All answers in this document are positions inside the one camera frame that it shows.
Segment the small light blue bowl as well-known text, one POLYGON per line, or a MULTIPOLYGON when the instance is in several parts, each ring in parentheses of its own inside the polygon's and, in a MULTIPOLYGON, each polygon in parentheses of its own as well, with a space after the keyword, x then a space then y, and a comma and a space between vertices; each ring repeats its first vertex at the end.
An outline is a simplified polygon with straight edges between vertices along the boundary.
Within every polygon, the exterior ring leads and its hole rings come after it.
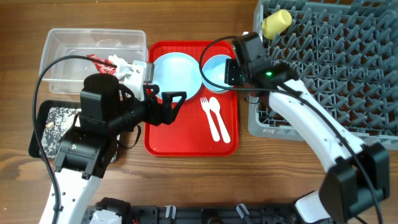
POLYGON ((226 60, 231 59, 227 55, 215 55, 206 61, 203 66, 203 73, 211 82, 223 86, 230 87, 224 82, 226 60))

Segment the yellow plastic cup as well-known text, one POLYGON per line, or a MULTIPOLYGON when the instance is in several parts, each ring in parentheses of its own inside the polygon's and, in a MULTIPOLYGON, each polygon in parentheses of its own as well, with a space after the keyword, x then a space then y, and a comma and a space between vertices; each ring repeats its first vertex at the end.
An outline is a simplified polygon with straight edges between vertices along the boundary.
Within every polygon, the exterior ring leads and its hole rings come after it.
POLYGON ((262 22, 263 36, 272 40, 277 33, 281 34, 292 24, 292 15, 289 11, 281 9, 266 17, 262 22))

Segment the food leftovers rice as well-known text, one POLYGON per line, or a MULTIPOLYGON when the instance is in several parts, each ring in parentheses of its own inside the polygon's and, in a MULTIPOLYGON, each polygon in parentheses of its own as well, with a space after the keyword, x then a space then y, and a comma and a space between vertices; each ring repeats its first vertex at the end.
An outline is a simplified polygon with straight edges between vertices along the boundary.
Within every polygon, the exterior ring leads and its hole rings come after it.
POLYGON ((71 128, 75 115, 80 111, 81 108, 50 108, 41 139, 43 150, 48 159, 56 157, 58 141, 71 128))

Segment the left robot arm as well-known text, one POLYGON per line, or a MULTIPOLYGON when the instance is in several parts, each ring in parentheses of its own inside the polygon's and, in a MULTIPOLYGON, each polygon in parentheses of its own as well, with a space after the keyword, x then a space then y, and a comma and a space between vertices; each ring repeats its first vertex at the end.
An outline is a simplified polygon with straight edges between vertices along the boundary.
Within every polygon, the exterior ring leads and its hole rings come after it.
POLYGON ((161 103, 154 95, 139 101, 113 75, 85 78, 81 112, 74 118, 80 125, 72 125, 57 143, 53 189, 40 222, 80 223, 118 149, 117 136, 141 122, 173 123, 186 97, 184 91, 163 92, 161 103))

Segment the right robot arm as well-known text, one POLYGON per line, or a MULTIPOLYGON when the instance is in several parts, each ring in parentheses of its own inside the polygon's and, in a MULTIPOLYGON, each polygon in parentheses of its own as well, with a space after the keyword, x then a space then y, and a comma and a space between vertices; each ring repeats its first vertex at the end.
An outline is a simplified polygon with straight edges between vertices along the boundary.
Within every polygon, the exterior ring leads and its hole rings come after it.
POLYGON ((236 58, 227 63, 225 82, 238 91, 266 96, 271 109, 303 137, 326 176, 319 190, 294 202, 302 223, 345 223, 389 197, 389 154, 379 142, 365 143, 344 128, 309 93, 289 64, 273 64, 258 33, 231 37, 236 58))

